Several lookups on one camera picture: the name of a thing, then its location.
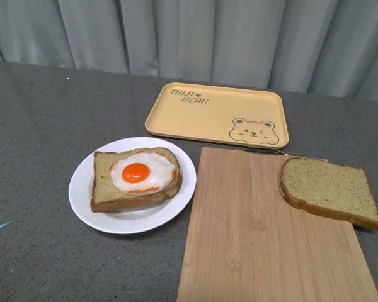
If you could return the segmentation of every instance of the whole grain bread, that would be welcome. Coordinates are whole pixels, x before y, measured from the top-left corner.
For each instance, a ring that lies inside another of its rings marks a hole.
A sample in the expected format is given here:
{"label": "whole grain bread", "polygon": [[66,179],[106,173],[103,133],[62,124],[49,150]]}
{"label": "whole grain bread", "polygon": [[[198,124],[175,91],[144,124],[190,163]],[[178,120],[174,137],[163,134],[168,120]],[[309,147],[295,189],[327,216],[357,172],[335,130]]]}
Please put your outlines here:
{"label": "whole grain bread", "polygon": [[[169,159],[175,166],[175,177],[172,182],[162,191],[144,196],[130,196],[117,189],[111,180],[109,169],[121,159],[136,154],[137,152],[159,153]],[[94,181],[91,198],[92,212],[116,212],[132,208],[141,208],[155,205],[171,199],[178,194],[182,186],[182,170],[175,154],[166,148],[137,148],[134,150],[116,152],[94,153]]]}
{"label": "whole grain bread", "polygon": [[363,168],[291,157],[280,171],[280,189],[295,208],[378,229],[378,207]]}

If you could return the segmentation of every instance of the curtain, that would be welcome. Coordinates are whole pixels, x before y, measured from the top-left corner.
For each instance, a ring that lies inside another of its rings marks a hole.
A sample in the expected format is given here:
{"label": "curtain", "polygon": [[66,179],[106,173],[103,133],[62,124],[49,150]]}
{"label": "curtain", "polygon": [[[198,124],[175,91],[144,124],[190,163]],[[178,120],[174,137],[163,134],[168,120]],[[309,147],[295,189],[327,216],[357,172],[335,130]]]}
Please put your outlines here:
{"label": "curtain", "polygon": [[378,0],[0,0],[0,60],[378,101]]}

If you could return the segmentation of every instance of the bear illustration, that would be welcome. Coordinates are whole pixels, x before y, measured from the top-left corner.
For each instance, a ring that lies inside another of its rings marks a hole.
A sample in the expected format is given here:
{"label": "bear illustration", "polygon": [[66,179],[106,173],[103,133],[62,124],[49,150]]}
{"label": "bear illustration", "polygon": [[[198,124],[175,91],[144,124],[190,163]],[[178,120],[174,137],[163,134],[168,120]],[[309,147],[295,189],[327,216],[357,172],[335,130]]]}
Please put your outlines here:
{"label": "bear illustration", "polygon": [[255,145],[275,145],[279,138],[273,131],[275,124],[271,121],[246,121],[244,118],[235,118],[232,121],[234,128],[229,136],[237,142],[252,143]]}

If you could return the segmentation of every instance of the cutting board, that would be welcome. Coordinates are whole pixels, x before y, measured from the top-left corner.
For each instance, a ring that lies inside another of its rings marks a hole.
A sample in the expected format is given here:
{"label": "cutting board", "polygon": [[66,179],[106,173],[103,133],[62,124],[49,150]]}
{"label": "cutting board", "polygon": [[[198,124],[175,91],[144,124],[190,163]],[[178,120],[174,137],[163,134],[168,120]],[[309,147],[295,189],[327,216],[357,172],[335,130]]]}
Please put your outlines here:
{"label": "cutting board", "polygon": [[289,206],[284,155],[203,148],[178,301],[378,301],[352,224]]}

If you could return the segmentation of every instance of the plastic tray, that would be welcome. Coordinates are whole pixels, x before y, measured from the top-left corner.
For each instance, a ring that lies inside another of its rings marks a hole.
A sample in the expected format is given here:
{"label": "plastic tray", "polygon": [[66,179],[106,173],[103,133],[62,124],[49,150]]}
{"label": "plastic tray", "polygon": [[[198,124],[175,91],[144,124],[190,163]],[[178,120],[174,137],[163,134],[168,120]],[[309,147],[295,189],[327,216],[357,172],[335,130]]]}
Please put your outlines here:
{"label": "plastic tray", "polygon": [[280,149],[289,142],[279,95],[218,86],[165,85],[146,129],[164,137],[259,148]]}

